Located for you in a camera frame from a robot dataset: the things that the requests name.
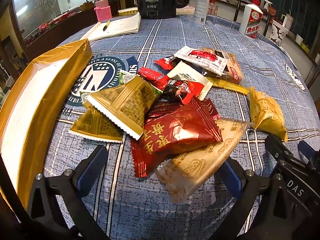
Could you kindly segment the small red black candy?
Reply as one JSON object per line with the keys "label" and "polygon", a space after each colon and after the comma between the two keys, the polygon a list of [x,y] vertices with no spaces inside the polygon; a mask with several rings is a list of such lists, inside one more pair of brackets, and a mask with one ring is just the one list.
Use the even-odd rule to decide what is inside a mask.
{"label": "small red black candy", "polygon": [[180,61],[181,59],[175,57],[174,55],[171,55],[169,57],[155,60],[154,63],[158,64],[164,70],[172,70],[178,65]]}

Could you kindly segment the white red liquor bottle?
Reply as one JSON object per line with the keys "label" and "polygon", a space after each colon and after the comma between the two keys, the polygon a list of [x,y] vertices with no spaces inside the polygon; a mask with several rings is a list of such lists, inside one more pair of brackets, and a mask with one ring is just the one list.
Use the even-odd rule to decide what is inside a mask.
{"label": "white red liquor bottle", "polygon": [[242,22],[240,23],[239,33],[251,38],[255,38],[261,19],[263,18],[262,10],[253,3],[246,3],[244,13],[242,16]]}

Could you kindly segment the dark wooden sideboard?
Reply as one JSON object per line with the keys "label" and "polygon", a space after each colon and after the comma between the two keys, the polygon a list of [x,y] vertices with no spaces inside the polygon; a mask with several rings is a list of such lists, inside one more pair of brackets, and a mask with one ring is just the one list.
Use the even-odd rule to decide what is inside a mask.
{"label": "dark wooden sideboard", "polygon": [[82,29],[90,27],[98,22],[95,10],[92,7],[89,10],[77,12],[76,14],[61,20],[58,24],[49,28],[40,36],[36,37],[35,40],[27,44],[18,27],[13,3],[9,4],[9,15],[14,33],[18,40],[19,48],[22,50],[20,54],[24,56],[28,62],[55,48],[64,40]]}

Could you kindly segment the small clear glass bottle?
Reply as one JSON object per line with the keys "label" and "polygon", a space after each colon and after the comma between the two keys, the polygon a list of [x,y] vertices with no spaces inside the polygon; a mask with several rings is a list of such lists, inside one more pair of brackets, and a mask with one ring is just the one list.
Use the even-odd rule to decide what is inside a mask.
{"label": "small clear glass bottle", "polygon": [[218,6],[215,3],[216,0],[209,0],[209,5],[208,5],[208,15],[217,15],[218,11]]}

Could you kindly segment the black yellow pen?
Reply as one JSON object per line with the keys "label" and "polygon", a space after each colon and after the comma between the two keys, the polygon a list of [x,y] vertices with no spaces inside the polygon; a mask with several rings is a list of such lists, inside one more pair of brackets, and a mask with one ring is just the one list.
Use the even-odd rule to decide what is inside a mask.
{"label": "black yellow pen", "polygon": [[103,31],[106,31],[108,26],[110,25],[111,20],[107,21],[107,23],[105,24],[105,26],[103,27]]}

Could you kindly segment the yellow sandwich cracker packet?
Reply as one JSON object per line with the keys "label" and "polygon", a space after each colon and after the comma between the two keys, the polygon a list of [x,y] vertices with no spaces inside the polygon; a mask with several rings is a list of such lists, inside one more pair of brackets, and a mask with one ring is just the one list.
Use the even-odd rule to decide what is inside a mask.
{"label": "yellow sandwich cracker packet", "polygon": [[254,129],[270,133],[287,142],[285,118],[281,107],[274,98],[250,87],[249,110]]}

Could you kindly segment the clear soda cracker packet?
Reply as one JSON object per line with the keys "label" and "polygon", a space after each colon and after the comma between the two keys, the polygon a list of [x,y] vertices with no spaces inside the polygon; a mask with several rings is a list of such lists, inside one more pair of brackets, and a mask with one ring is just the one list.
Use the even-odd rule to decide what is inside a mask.
{"label": "clear soda cracker packet", "polygon": [[213,72],[207,72],[205,70],[202,71],[202,74],[213,84],[214,87],[231,90],[244,95],[249,94],[249,88],[245,81],[244,74],[234,54],[208,47],[202,47],[201,49],[227,60],[227,64],[221,76],[218,76]]}

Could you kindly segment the beige cheese biscuit packet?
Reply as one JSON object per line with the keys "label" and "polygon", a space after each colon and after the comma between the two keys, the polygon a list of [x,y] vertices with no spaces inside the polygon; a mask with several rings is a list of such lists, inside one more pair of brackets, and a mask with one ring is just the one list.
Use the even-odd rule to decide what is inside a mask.
{"label": "beige cheese biscuit packet", "polygon": [[171,201],[181,203],[203,185],[227,160],[252,125],[249,121],[221,118],[217,121],[222,141],[182,153],[156,170]]}

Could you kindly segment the dark red pastry packet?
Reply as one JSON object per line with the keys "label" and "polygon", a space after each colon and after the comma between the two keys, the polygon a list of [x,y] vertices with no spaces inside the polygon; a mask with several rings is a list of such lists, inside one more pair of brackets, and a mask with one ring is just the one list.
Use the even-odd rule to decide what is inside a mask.
{"label": "dark red pastry packet", "polygon": [[166,159],[221,142],[216,121],[194,96],[188,104],[147,123],[141,138],[130,141],[135,176],[145,178]]}

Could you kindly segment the gold cardboard box tray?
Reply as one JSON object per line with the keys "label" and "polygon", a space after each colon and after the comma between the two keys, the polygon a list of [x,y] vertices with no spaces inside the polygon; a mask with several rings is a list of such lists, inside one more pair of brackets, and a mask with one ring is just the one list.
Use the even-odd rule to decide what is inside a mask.
{"label": "gold cardboard box tray", "polygon": [[87,39],[33,59],[1,107],[1,158],[24,208],[42,172],[58,114],[92,57]]}

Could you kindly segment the red black jujube candy packet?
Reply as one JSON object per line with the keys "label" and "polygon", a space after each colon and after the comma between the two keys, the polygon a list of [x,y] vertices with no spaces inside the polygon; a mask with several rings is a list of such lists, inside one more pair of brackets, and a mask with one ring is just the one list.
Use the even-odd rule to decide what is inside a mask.
{"label": "red black jujube candy packet", "polygon": [[193,96],[199,97],[204,89],[204,85],[199,82],[175,80],[149,68],[140,68],[138,74],[161,90],[163,99],[184,105],[188,104]]}

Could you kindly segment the white notebook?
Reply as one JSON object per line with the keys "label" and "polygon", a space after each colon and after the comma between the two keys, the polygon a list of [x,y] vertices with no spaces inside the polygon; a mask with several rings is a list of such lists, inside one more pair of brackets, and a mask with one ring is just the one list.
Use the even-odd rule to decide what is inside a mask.
{"label": "white notebook", "polygon": [[111,21],[106,31],[103,31],[103,27],[107,23],[98,22],[94,25],[81,40],[88,39],[89,41],[96,41],[102,38],[114,37],[126,34],[136,34],[139,31],[141,22],[140,13],[136,13],[133,16],[127,18],[121,18],[119,20]]}

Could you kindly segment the white red snack sachet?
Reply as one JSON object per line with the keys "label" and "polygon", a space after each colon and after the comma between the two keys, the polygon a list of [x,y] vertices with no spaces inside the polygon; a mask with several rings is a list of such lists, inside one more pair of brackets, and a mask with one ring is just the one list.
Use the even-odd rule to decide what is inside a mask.
{"label": "white red snack sachet", "polygon": [[178,50],[174,54],[174,57],[188,61],[194,65],[215,73],[218,76],[223,74],[223,71],[227,66],[227,60],[223,57],[204,50],[190,48],[188,46],[184,46]]}

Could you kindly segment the red foil snack packet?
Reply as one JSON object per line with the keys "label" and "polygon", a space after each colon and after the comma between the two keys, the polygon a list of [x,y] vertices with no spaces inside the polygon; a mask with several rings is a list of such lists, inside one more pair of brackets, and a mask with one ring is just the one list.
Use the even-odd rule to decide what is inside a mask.
{"label": "red foil snack packet", "polygon": [[213,104],[212,100],[210,100],[210,98],[205,98],[204,100],[201,101],[201,103],[202,103],[202,105],[204,105],[207,108],[208,113],[210,114],[210,116],[214,120],[220,119],[220,115],[219,115],[215,105]]}

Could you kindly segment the gold snack packet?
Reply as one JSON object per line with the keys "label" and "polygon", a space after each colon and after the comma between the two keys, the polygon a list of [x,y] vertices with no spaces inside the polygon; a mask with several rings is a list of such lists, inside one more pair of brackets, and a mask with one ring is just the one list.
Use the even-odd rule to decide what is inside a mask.
{"label": "gold snack packet", "polygon": [[70,134],[103,142],[122,142],[123,133],[108,117],[88,101],[84,103],[84,107],[86,112],[72,124]]}
{"label": "gold snack packet", "polygon": [[117,87],[88,95],[87,100],[136,140],[144,132],[144,116],[162,91],[139,76]]}

